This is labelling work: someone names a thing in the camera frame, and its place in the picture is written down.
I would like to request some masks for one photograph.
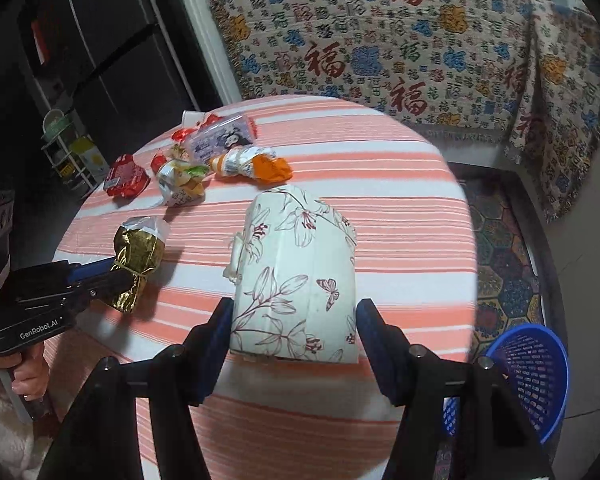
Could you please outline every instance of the black refrigerator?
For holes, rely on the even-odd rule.
[[[18,26],[49,107],[74,110],[109,163],[221,105],[180,0],[26,0]]]

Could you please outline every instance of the blue basket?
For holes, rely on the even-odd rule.
[[[497,338],[485,355],[508,376],[507,383],[544,444],[564,415],[569,389],[567,352],[558,336],[542,325],[519,325]],[[451,436],[459,407],[459,399],[452,397],[443,412]]]

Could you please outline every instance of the striped tablecloth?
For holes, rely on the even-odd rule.
[[[215,110],[248,111],[258,143],[289,161],[292,183],[335,206],[358,231],[358,298],[372,298],[411,342],[464,360],[476,300],[471,218],[461,187],[438,150],[390,117],[318,96],[279,96]],[[148,168],[172,131],[136,153]],[[166,254],[133,316],[94,304],[73,330],[48,341],[50,391],[60,415],[99,358],[151,358],[204,323],[234,286],[222,277],[228,243],[242,230],[258,189],[211,181],[202,204],[166,210],[155,182],[119,206],[101,189],[82,206],[56,259],[113,255],[130,216],[164,215]],[[253,364],[228,355],[214,394],[192,410],[213,478],[376,478],[402,410],[379,390],[368,361],[357,365]],[[146,478],[157,479],[148,402],[138,400]]]

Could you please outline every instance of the screw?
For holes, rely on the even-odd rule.
[[[427,349],[422,345],[411,345],[409,353],[419,359],[427,353]]]
[[[484,368],[485,370],[489,370],[493,367],[493,359],[487,357],[486,355],[478,357],[478,366],[480,368]]]

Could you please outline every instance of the floral box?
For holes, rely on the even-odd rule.
[[[232,351],[356,363],[356,231],[295,186],[260,193],[234,238]]]

